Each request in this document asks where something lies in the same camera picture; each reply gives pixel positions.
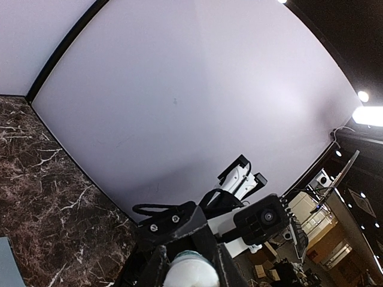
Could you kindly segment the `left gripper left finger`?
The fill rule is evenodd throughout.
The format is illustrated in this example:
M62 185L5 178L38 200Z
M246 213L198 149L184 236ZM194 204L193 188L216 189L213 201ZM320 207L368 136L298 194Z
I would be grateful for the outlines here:
M135 254L133 286L163 286L168 270L166 246L160 245L152 253L138 251Z

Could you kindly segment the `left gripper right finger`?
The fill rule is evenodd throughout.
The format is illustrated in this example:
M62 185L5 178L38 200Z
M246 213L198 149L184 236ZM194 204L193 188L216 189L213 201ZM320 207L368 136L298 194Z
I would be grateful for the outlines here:
M215 267L219 276L220 286L248 286L247 281L244 279L223 243L218 244L215 249Z

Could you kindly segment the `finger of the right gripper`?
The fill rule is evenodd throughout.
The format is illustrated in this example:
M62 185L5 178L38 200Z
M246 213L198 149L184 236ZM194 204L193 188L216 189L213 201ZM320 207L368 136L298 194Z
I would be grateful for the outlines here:
M174 242L208 226L196 204L138 204L136 213L147 217L138 224L139 242Z

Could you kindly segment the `green white glue stick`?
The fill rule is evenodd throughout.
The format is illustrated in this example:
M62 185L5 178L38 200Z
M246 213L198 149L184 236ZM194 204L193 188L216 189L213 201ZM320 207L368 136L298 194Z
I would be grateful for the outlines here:
M200 253L186 250L176 255L170 263L163 286L216 287L220 279L213 265Z

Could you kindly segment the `teal green envelope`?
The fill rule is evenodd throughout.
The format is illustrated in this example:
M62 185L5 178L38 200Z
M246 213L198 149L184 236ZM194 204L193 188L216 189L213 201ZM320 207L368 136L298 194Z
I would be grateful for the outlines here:
M1 237L1 286L25 286L7 237Z

